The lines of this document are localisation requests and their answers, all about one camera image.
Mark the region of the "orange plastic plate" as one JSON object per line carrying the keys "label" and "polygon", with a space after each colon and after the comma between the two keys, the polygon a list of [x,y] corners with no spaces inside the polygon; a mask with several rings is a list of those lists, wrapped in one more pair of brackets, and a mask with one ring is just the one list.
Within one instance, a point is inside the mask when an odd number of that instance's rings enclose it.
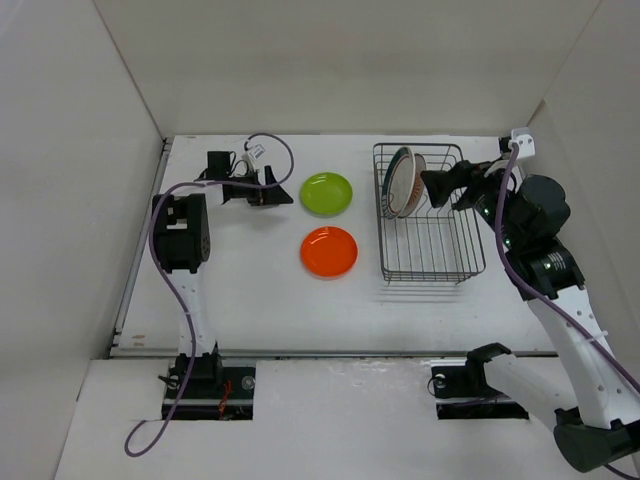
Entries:
{"label": "orange plastic plate", "polygon": [[358,256],[359,248],[354,237],[336,226],[316,228],[304,238],[300,247],[304,267],[320,278],[347,274]]}

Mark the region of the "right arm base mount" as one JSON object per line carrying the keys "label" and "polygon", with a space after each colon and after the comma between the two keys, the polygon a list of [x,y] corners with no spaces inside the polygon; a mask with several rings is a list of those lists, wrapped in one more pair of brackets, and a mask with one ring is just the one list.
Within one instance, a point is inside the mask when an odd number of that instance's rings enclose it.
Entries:
{"label": "right arm base mount", "polygon": [[464,364],[433,364],[428,392],[439,420],[528,420],[529,413],[505,394],[486,385]]}

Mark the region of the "green rimmed white plate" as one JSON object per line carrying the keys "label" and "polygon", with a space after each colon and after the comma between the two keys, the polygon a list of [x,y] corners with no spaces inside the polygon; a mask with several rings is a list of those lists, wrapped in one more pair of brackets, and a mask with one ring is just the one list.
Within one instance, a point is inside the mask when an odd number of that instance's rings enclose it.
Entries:
{"label": "green rimmed white plate", "polygon": [[412,150],[400,147],[385,173],[381,194],[381,209],[385,219],[400,216],[409,203],[415,183],[416,164]]}

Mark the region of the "orange sunburst patterned plate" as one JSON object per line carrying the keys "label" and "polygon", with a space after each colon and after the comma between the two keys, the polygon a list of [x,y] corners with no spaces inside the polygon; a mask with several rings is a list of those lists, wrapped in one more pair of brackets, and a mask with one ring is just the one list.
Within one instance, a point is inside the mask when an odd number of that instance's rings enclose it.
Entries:
{"label": "orange sunburst patterned plate", "polygon": [[423,197],[425,191],[425,185],[422,180],[421,174],[426,170],[427,165],[424,157],[419,154],[414,154],[415,161],[415,175],[414,175],[414,183],[411,190],[411,195],[404,209],[400,213],[400,218],[406,218],[410,216],[416,208],[419,206],[421,198]]}

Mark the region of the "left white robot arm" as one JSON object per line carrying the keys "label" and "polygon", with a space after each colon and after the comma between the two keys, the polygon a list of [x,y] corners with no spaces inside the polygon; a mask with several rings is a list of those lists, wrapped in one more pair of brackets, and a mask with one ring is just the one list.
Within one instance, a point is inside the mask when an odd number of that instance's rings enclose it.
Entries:
{"label": "left white robot arm", "polygon": [[[222,187],[223,201],[244,199],[252,207],[287,205],[293,198],[275,178],[272,167],[264,167],[259,178],[257,161],[265,154],[258,144],[240,158],[246,171],[235,172],[236,162],[225,151],[207,154],[207,167],[195,180]],[[246,375],[224,372],[212,321],[206,312],[204,265],[211,253],[206,195],[188,193],[157,194],[152,199],[150,251],[169,289],[176,295],[184,315],[179,326],[178,355],[174,366],[162,381],[168,396],[179,392],[185,399],[220,399],[232,388],[234,378]]]}

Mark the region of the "green plastic plate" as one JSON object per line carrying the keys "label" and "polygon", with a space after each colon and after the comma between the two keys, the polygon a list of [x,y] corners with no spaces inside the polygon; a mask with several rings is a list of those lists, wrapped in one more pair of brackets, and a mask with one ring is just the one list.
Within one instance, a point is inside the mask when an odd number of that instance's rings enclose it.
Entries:
{"label": "green plastic plate", "polygon": [[343,213],[353,199],[351,183],[334,172],[320,172],[306,179],[299,191],[302,205],[318,216],[337,216]]}

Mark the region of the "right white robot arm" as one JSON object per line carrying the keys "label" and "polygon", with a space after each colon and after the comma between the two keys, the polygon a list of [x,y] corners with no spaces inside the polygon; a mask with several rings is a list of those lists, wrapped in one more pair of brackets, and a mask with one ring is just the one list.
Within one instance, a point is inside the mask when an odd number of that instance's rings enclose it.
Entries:
{"label": "right white robot arm", "polygon": [[492,228],[505,271],[552,341],[570,386],[528,368],[500,343],[440,360],[429,385],[455,411],[501,396],[519,404],[553,434],[575,470],[587,473],[639,451],[639,383],[615,359],[590,310],[584,276],[557,234],[571,210],[562,186],[540,175],[509,187],[499,162],[462,161],[449,171],[420,175],[440,207],[455,191],[454,210],[474,209]]}

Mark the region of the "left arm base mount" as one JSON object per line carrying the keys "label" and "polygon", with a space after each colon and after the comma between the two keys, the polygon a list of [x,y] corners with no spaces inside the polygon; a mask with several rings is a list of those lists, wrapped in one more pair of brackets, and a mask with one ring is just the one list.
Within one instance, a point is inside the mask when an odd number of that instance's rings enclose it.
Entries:
{"label": "left arm base mount", "polygon": [[219,379],[197,376],[186,388],[172,416],[169,415],[180,386],[178,378],[160,376],[165,383],[161,405],[162,419],[185,421],[250,421],[253,419],[256,368],[254,366],[224,367]]}

